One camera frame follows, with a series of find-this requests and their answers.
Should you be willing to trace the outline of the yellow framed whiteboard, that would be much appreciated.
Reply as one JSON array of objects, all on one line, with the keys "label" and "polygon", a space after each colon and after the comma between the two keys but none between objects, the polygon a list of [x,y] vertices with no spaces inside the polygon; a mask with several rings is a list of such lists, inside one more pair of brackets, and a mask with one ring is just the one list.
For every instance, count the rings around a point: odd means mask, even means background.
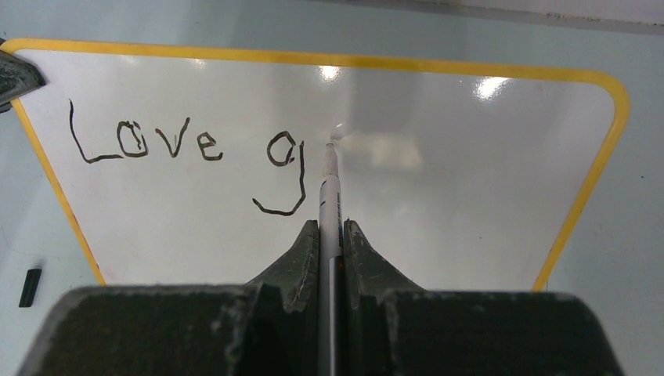
[{"label": "yellow framed whiteboard", "polygon": [[598,70],[39,38],[13,106],[105,284],[245,282],[319,214],[422,287],[540,288],[626,127]]}]

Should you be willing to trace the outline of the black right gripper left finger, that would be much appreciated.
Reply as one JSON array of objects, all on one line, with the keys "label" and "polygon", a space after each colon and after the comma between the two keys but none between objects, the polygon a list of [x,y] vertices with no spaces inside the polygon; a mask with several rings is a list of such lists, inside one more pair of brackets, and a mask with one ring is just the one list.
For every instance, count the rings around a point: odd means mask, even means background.
[{"label": "black right gripper left finger", "polygon": [[51,309],[23,375],[314,375],[319,226],[245,284],[81,287]]}]

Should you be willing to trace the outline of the black marker cap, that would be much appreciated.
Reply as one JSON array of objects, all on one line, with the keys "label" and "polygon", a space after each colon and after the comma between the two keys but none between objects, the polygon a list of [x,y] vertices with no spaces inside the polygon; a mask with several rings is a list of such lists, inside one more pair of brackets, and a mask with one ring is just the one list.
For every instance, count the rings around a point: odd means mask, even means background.
[{"label": "black marker cap", "polygon": [[42,274],[41,268],[33,268],[27,271],[19,301],[20,308],[32,307],[38,289],[38,284],[41,278],[41,274]]}]

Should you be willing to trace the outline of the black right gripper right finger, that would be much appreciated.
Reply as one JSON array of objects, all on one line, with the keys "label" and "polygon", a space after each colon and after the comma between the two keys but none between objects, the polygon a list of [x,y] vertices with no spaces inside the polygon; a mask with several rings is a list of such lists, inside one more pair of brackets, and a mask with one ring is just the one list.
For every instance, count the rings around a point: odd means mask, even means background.
[{"label": "black right gripper right finger", "polygon": [[579,298],[531,291],[428,291],[344,224],[346,375],[620,375]]}]

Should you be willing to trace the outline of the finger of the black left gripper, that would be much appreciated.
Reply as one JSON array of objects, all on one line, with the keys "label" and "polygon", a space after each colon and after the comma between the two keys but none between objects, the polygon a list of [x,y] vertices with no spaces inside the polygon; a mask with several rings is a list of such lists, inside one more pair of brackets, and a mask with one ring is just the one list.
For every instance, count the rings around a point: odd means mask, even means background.
[{"label": "finger of the black left gripper", "polygon": [[1,50],[1,112],[12,108],[11,101],[46,85],[39,69]]}]

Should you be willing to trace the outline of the white whiteboard marker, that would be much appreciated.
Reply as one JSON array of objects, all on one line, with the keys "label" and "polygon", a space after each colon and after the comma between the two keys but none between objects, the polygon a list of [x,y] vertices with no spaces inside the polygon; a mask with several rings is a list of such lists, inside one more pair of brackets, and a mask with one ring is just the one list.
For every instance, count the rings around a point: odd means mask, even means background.
[{"label": "white whiteboard marker", "polygon": [[342,260],[341,182],[333,143],[326,145],[319,189],[319,366],[320,375],[339,368],[340,293],[338,263]]}]

